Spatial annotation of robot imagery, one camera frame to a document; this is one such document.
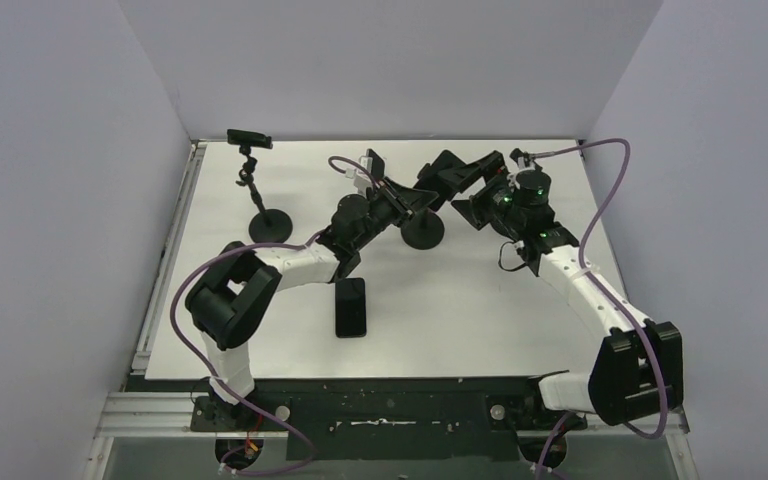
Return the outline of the purple phone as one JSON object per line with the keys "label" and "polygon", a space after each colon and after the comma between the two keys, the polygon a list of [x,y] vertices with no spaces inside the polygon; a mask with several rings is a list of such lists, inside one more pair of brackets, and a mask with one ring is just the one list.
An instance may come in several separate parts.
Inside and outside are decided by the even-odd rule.
{"label": "purple phone", "polygon": [[443,179],[441,173],[450,169],[465,166],[466,163],[450,150],[443,150],[431,163],[426,163],[417,174],[414,184],[416,189],[434,191],[440,196],[446,196],[455,189]]}

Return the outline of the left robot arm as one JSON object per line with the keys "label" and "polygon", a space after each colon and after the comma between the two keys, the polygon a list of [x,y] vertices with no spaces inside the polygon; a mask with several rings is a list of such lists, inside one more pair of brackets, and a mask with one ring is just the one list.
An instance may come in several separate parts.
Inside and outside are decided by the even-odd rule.
{"label": "left robot arm", "polygon": [[440,194],[385,177],[364,193],[340,199],[329,225],[303,245],[228,244],[183,294],[208,361],[210,399],[221,421],[243,429],[255,419],[248,342],[273,297],[308,284],[341,281],[361,262],[361,250],[390,226],[431,209]]}

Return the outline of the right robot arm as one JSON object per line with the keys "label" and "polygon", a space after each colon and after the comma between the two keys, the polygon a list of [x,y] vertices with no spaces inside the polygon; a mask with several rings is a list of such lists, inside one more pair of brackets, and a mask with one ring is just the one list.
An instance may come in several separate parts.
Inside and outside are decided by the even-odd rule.
{"label": "right robot arm", "polygon": [[525,419],[546,427],[562,411],[595,414],[608,425],[668,414],[684,400],[683,345],[676,326],[656,323],[598,272],[549,204],[551,177],[519,151],[513,172],[494,151],[472,163],[444,151],[423,178],[475,229],[506,237],[530,270],[553,287],[597,346],[583,372],[544,375],[522,400]]}

